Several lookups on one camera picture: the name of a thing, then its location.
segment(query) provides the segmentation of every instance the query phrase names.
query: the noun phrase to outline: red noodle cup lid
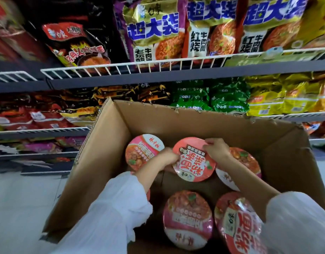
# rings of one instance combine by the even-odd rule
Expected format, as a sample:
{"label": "red noodle cup lid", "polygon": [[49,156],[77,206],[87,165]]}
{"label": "red noodle cup lid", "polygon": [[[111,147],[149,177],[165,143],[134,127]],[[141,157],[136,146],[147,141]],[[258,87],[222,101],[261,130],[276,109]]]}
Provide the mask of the red noodle cup lid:
{"label": "red noodle cup lid", "polygon": [[162,220],[167,237],[178,247],[197,250],[212,236],[211,208],[196,192],[181,191],[167,201]]}
{"label": "red noodle cup lid", "polygon": [[146,164],[148,160],[156,156],[165,148],[163,142],[152,134],[143,134],[135,137],[125,150],[126,162],[130,167],[138,169]]}
{"label": "red noodle cup lid", "polygon": [[224,230],[222,228],[222,220],[224,218],[226,209],[232,202],[234,202],[236,199],[241,198],[241,197],[242,197],[242,195],[240,192],[228,192],[228,193],[222,195],[218,199],[217,204],[215,205],[215,209],[214,209],[215,225],[217,226],[219,233],[223,237],[225,237],[225,235],[224,235]]}
{"label": "red noodle cup lid", "polygon": [[150,201],[150,198],[151,198],[151,189],[148,189],[148,192],[146,193],[146,197],[147,197],[147,200]]}
{"label": "red noodle cup lid", "polygon": [[249,202],[241,197],[226,209],[222,229],[231,254],[267,254],[261,243],[262,221]]}
{"label": "red noodle cup lid", "polygon": [[[247,151],[237,147],[230,147],[230,152],[234,158],[244,164],[250,171],[256,174],[261,178],[261,169],[257,160],[250,155]],[[239,188],[235,185],[232,178],[223,170],[220,169],[219,166],[216,167],[215,172],[221,181],[231,188],[234,191],[240,191]]]}
{"label": "red noodle cup lid", "polygon": [[209,178],[215,168],[215,161],[202,149],[205,140],[187,137],[177,142],[173,152],[180,155],[174,170],[184,180],[200,182]]}

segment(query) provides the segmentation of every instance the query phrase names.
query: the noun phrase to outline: person's right hand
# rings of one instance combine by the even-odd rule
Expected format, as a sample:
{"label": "person's right hand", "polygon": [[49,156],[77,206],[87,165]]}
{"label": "person's right hand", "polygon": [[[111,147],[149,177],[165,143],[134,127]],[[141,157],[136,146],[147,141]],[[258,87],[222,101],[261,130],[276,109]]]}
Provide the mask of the person's right hand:
{"label": "person's right hand", "polygon": [[224,165],[224,162],[234,159],[230,153],[229,146],[222,138],[207,138],[208,143],[203,146],[203,149],[214,159],[218,165]]}

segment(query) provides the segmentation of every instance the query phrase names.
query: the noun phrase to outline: person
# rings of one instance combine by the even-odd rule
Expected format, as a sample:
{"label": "person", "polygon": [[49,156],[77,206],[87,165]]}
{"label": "person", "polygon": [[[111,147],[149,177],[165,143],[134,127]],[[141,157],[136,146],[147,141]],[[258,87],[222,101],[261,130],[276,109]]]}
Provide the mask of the person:
{"label": "person", "polygon": [[[262,243],[269,253],[325,254],[325,210],[300,192],[280,193],[230,154],[221,138],[206,139],[203,149],[232,178],[264,222]],[[138,172],[109,180],[87,214],[60,241],[53,254],[127,253],[134,228],[152,214],[146,193],[156,175],[178,161],[165,148]]]}

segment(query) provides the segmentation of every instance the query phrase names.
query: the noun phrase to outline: forearm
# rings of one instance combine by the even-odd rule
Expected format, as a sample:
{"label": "forearm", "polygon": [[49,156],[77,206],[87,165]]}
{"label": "forearm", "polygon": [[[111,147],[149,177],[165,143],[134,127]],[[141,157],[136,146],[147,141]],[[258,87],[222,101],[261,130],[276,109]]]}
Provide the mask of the forearm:
{"label": "forearm", "polygon": [[227,157],[227,160],[221,163],[242,195],[249,200],[255,212],[265,222],[266,206],[270,199],[280,194],[280,192],[262,181],[233,157]]}
{"label": "forearm", "polygon": [[159,157],[150,159],[145,165],[143,165],[134,175],[138,178],[139,183],[143,185],[145,192],[147,193],[154,179],[160,170],[163,170],[164,165]]}

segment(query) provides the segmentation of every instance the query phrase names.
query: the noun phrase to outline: white shirt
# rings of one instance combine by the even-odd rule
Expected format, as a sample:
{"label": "white shirt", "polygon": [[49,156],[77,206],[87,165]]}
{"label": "white shirt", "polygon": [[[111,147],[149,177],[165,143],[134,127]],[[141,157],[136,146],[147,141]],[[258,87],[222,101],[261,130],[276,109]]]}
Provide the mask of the white shirt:
{"label": "white shirt", "polygon": [[[153,207],[130,172],[109,180],[88,212],[59,242],[52,254],[125,254],[135,241],[134,228]],[[282,193],[270,200],[261,240],[270,253],[325,254],[325,210],[308,195]]]}

